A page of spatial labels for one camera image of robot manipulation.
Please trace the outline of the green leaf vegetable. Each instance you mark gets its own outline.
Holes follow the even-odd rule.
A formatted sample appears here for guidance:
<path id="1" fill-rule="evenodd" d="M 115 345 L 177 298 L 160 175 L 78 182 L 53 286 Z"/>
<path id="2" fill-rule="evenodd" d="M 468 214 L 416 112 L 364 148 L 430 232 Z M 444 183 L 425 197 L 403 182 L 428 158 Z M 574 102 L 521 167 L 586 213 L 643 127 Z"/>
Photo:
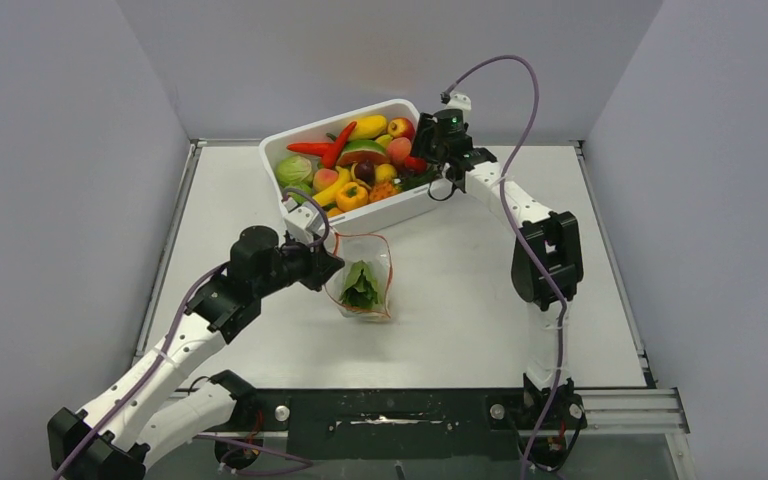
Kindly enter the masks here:
<path id="1" fill-rule="evenodd" d="M 357 261 L 350 265 L 339 300 L 356 310 L 373 310 L 383 305 L 383 294 L 370 263 Z"/>

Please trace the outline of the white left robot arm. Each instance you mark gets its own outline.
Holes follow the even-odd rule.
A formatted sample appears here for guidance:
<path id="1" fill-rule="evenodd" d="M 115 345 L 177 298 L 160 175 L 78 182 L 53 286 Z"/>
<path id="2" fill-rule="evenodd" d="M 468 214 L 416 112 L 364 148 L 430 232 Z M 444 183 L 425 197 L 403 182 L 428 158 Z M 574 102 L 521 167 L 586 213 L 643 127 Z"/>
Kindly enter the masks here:
<path id="1" fill-rule="evenodd" d="M 344 265 L 321 237 L 305 244 L 266 226 L 243 230 L 229 260 L 189 288 L 150 351 L 95 399 L 49 420 L 55 478 L 142 479 L 179 445 L 230 420 L 254 389 L 229 370 L 212 377 L 205 391 L 165 403 L 260 315 L 267 296 L 296 283 L 319 291 Z"/>

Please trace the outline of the red tomato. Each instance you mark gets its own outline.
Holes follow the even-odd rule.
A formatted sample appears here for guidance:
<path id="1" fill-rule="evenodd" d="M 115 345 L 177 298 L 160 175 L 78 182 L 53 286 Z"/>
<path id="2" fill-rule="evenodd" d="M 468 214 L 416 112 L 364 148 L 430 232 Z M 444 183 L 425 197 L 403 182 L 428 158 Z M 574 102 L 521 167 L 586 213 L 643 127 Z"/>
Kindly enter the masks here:
<path id="1" fill-rule="evenodd" d="M 411 175 L 420 175 L 427 171 L 428 164 L 423 158 L 408 156 L 403 163 L 404 169 Z"/>

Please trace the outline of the clear zip top bag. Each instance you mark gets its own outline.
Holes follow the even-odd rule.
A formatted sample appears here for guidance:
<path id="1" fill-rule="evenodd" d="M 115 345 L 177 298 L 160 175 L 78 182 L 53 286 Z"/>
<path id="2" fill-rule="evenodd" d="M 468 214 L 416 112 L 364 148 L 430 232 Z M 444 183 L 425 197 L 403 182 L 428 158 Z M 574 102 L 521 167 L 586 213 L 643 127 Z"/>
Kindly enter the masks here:
<path id="1" fill-rule="evenodd" d="M 340 314 L 366 322 L 390 321 L 394 268 L 386 238 L 374 233 L 337 233 L 332 253 L 345 265 L 328 281 L 325 291 Z"/>

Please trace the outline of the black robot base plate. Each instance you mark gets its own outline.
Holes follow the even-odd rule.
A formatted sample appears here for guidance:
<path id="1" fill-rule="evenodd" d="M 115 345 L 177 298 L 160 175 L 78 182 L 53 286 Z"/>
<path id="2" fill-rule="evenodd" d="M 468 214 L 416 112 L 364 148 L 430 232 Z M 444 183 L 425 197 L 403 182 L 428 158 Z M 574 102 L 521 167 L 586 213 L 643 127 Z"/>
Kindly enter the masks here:
<path id="1" fill-rule="evenodd" d="M 477 456 L 563 462 L 587 426 L 582 398 L 523 388 L 260 389 L 216 432 L 251 430 L 311 460 Z"/>

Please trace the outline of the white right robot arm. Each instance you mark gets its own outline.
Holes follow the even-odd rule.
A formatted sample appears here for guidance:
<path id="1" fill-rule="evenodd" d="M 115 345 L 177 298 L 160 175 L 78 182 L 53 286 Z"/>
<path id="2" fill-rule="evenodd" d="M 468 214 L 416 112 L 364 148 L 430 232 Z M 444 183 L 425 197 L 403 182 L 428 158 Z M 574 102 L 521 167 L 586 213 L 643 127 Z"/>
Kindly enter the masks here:
<path id="1" fill-rule="evenodd" d="M 565 332 L 569 303 L 584 275 L 577 218 L 540 204 L 512 179 L 510 160 L 499 162 L 475 146 L 459 109 L 421 114 L 411 154 L 438 168 L 453 192 L 479 200 L 512 229 L 511 281 L 517 295 L 542 314 L 559 307 L 556 319 L 540 320 L 531 335 L 522 411 L 535 427 L 569 426 L 582 416 L 573 404 Z"/>

